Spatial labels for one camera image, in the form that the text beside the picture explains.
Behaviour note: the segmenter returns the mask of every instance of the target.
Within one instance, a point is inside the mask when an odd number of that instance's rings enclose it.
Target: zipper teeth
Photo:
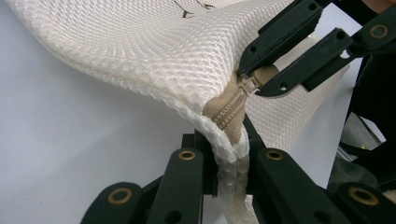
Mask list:
[[[233,96],[231,102],[224,106],[224,108],[213,118],[213,121],[218,124],[221,130],[224,130],[228,123],[238,114],[238,111],[243,108],[245,100],[246,96],[243,89],[238,88],[238,91]]]

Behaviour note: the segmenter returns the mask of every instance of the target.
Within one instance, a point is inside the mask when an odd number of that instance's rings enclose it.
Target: white mesh bag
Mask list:
[[[257,223],[245,193],[246,130],[240,125],[226,133],[228,123],[217,122],[204,110],[234,81],[238,60],[257,31],[290,0],[6,2],[37,40],[63,62],[175,109],[212,145],[227,221]],[[279,59],[277,68],[285,68],[315,42],[308,37]],[[246,109],[268,147],[288,150],[344,72],[309,93],[299,87],[283,98],[251,95],[241,110]]]

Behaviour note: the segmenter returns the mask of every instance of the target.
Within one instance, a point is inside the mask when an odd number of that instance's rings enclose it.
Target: textured fabric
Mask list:
[[[6,2],[37,40],[63,62],[162,101],[190,122],[212,145],[219,165],[219,197],[228,222],[257,223],[245,193],[246,130],[242,127],[241,139],[232,145],[202,112],[209,100],[224,91],[257,31],[290,0]],[[284,68],[313,43],[307,39],[276,66]],[[264,142],[288,149],[338,77],[313,93],[298,88],[281,99],[249,97],[247,113]]]

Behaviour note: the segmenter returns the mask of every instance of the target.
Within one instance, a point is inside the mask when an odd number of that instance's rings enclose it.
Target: brass ring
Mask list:
[[[116,199],[114,196],[116,196],[117,193],[124,192],[126,193],[125,197],[121,199]],[[132,198],[132,190],[127,189],[127,188],[118,188],[113,190],[107,197],[107,201],[112,204],[123,204],[128,202]]]
[[[195,153],[193,151],[182,151],[178,153],[178,157],[183,161],[191,161],[195,158]]]
[[[281,153],[275,151],[275,150],[267,151],[267,152],[265,153],[265,156],[266,156],[268,159],[271,159],[271,160],[273,160],[273,161],[281,161],[281,160],[283,160],[283,155],[282,155]]]
[[[349,195],[357,202],[364,203],[366,205],[377,205],[379,203],[378,198],[367,189],[361,189],[357,187],[351,187],[349,189]]]
[[[375,30],[378,29],[378,28],[379,29],[383,29],[384,33],[380,34],[380,35],[376,34]],[[375,39],[382,39],[385,36],[387,36],[387,34],[388,34],[388,27],[386,25],[383,25],[383,24],[377,24],[377,25],[373,26],[370,29],[370,36],[375,38]]]

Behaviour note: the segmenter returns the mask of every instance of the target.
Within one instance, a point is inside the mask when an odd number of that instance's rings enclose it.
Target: beige zipper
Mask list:
[[[226,133],[232,145],[236,144],[241,137],[248,96],[278,73],[273,65],[257,69],[249,79],[238,77],[234,72],[224,92],[206,103],[203,115]]]

